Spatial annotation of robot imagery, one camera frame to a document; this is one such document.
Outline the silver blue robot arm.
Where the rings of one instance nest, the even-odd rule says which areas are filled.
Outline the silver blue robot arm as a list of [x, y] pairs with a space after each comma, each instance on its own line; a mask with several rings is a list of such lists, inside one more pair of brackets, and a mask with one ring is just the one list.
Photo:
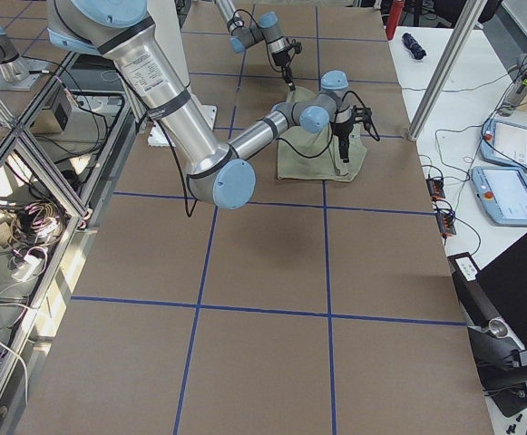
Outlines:
[[230, 45], [235, 53], [244, 53], [250, 47], [264, 43], [271, 69], [280, 73], [291, 92], [296, 90], [291, 64], [301, 54], [302, 45], [289, 40], [281, 30], [278, 16], [270, 11], [258, 20], [245, 9], [237, 8], [232, 1], [214, 1], [230, 35]]
[[248, 159], [288, 129], [331, 129], [345, 158], [354, 125], [371, 120], [369, 108], [350, 103], [345, 73], [334, 70], [323, 75], [313, 100], [282, 102], [237, 138], [223, 142], [159, 46], [146, 2], [50, 1], [47, 13], [53, 45], [113, 61], [149, 118], [184, 155], [181, 177], [189, 193], [219, 208], [236, 209], [249, 202], [256, 175]]

